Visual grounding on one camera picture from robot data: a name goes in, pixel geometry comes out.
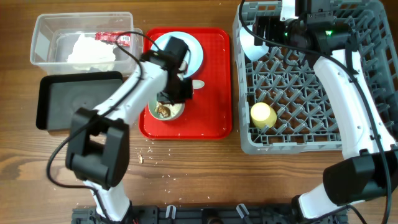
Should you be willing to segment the rice and food leftovers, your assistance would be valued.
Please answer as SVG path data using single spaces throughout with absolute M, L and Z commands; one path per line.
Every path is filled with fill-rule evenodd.
M 182 104 L 166 104 L 163 105 L 162 103 L 157 103 L 155 106 L 155 112 L 162 118 L 162 119 L 171 119 L 175 117 L 179 111 L 182 109 Z

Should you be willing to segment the green bowl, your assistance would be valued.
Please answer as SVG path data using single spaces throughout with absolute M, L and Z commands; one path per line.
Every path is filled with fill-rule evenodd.
M 160 121 L 171 121 L 171 120 L 175 120 L 175 119 L 179 118 L 179 117 L 182 115 L 182 113 L 183 113 L 183 111 L 184 111 L 184 109 L 185 109 L 185 104 L 184 104 L 184 103 L 177 103 L 177 104 L 182 104 L 182 105 L 183 105 L 183 106 L 182 106 L 182 109 L 179 111 L 179 113 L 178 113 L 175 117 L 173 117 L 173 118 L 171 118 L 171 119 L 162 119 L 162 118 L 154 111 L 154 110 L 155 110 L 155 106 L 156 106 L 157 103 L 158 103 L 158 101 L 152 100 L 152 101 L 149 102 L 148 107 L 149 107 L 149 112 L 150 112 L 150 114 L 151 114 L 155 119 L 158 119 L 158 120 L 160 120 Z

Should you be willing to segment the light blue bowl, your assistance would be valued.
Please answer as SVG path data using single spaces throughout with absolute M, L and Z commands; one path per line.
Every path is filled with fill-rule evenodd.
M 245 56 L 252 62 L 259 60 L 269 51 L 269 47 L 264 42 L 254 45 L 255 38 L 243 27 L 239 31 L 239 39 Z

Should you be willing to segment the yellow plastic cup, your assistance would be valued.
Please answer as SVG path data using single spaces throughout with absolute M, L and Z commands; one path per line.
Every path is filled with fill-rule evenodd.
M 252 106 L 250 116 L 255 127 L 259 129 L 263 129 L 266 126 L 272 128 L 277 121 L 277 115 L 274 109 L 263 102 L 256 103 Z

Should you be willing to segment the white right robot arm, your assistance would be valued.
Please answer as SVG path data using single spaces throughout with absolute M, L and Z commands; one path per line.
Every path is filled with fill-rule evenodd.
M 343 160 L 326 168 L 322 183 L 292 199 L 290 220 L 313 223 L 357 203 L 386 200 L 387 223 L 397 187 L 397 144 L 374 104 L 352 28 L 337 24 L 330 1 L 296 1 L 294 16 L 257 17 L 242 26 L 256 47 L 301 52 L 322 83 L 335 115 Z

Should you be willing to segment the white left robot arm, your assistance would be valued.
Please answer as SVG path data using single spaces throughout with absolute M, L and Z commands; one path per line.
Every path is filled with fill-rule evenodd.
M 92 110 L 78 109 L 72 117 L 69 136 L 54 150 L 46 166 L 53 184 L 69 189 L 51 176 L 56 155 L 67 148 L 65 166 L 90 190 L 96 205 L 73 211 L 72 223 L 136 223 L 132 202 L 122 179 L 130 160 L 129 130 L 148 102 L 183 103 L 192 99 L 191 78 L 184 60 L 191 56 L 188 45 L 171 37 L 164 49 L 148 50 L 135 72 L 107 100 Z

